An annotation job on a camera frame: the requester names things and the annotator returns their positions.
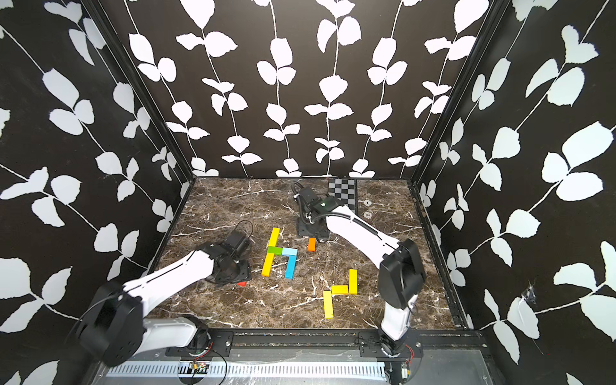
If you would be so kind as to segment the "orange block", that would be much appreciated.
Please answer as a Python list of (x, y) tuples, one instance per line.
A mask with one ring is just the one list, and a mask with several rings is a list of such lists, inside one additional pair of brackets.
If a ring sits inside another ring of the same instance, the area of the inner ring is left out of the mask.
[(316, 245), (317, 245), (317, 239), (314, 238), (314, 237), (311, 237), (308, 240), (308, 247), (307, 247), (308, 251), (309, 252), (315, 252), (316, 251)]

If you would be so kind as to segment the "yellow-orange long block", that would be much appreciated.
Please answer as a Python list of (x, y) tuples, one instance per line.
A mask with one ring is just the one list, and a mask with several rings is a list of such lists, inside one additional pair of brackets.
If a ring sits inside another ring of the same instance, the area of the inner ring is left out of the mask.
[(271, 274), (271, 270), (274, 264), (274, 254), (273, 253), (268, 253), (266, 255), (266, 260), (264, 262), (262, 271), (261, 271), (261, 275), (263, 277), (269, 277)]

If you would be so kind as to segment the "light blue short block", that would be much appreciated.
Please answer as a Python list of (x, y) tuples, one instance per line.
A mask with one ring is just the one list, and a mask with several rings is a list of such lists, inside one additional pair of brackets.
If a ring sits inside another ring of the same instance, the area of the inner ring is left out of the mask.
[(296, 256), (297, 254), (298, 254), (298, 250), (297, 249), (292, 249), (292, 248), (283, 248), (282, 249), (282, 256), (291, 257), (291, 256)]

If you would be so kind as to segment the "teal long block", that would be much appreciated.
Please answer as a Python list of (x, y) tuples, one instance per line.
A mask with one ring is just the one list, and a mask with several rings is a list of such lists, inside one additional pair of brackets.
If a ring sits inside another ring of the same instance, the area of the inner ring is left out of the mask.
[(296, 263), (297, 263), (297, 256), (296, 255), (289, 256), (288, 261), (287, 261), (287, 270), (285, 273), (286, 279), (292, 279), (294, 277)]

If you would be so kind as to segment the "green short block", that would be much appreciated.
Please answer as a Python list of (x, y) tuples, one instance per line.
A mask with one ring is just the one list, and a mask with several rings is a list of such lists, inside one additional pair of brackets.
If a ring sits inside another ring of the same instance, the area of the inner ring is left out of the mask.
[(279, 248), (275, 246), (269, 246), (267, 253), (271, 253), (273, 255), (282, 255), (284, 248)]

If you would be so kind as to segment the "yellow long block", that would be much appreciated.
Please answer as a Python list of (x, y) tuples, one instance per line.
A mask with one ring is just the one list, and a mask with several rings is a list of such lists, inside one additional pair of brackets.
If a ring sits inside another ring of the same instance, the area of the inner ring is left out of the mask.
[(324, 318), (333, 319), (334, 309), (333, 309), (333, 298), (332, 298), (331, 291), (323, 292), (323, 309), (324, 309)]
[(268, 243), (269, 247), (276, 247), (279, 234), (280, 234), (279, 228), (272, 229), (272, 233), (271, 233), (271, 236), (269, 238), (269, 243)]

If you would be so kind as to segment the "yellow short block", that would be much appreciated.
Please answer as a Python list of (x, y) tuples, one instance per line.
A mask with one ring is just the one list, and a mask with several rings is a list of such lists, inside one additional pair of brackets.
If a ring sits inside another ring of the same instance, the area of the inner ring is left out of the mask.
[(347, 285), (332, 286), (331, 293), (333, 295), (349, 295), (349, 286)]

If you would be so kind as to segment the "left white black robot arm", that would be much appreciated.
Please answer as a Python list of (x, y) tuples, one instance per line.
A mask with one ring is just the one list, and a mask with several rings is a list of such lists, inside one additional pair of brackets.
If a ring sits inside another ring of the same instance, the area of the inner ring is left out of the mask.
[(75, 337), (108, 367), (146, 351), (189, 346), (203, 328), (196, 317), (151, 319), (149, 314), (195, 282), (225, 285), (249, 280), (250, 265), (242, 257), (249, 246), (244, 237), (206, 242), (152, 274), (124, 284), (106, 283), (82, 315)]

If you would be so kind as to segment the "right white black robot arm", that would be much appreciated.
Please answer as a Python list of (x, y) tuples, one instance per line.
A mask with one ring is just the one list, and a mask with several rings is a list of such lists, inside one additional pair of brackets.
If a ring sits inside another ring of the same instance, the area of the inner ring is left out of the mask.
[(427, 278), (418, 246), (381, 232), (335, 197), (306, 198), (296, 193), (294, 199), (301, 223), (314, 232), (325, 229), (346, 239), (378, 268), (378, 290), (385, 301), (380, 335), (383, 344), (396, 349), (407, 337)]

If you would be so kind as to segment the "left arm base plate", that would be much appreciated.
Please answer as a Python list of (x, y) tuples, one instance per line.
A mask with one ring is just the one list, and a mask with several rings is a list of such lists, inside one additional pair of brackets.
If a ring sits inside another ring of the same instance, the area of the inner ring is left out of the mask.
[(197, 357), (206, 351), (216, 352), (223, 357), (229, 357), (234, 341), (234, 333), (228, 330), (199, 330), (184, 352), (190, 357)]

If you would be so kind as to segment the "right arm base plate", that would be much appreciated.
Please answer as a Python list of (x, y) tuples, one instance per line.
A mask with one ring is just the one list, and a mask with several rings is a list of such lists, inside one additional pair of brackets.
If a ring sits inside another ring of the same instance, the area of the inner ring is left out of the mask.
[(423, 344), (417, 330), (408, 330), (396, 341), (381, 330), (361, 331), (355, 343), (364, 358), (410, 360), (424, 357)]

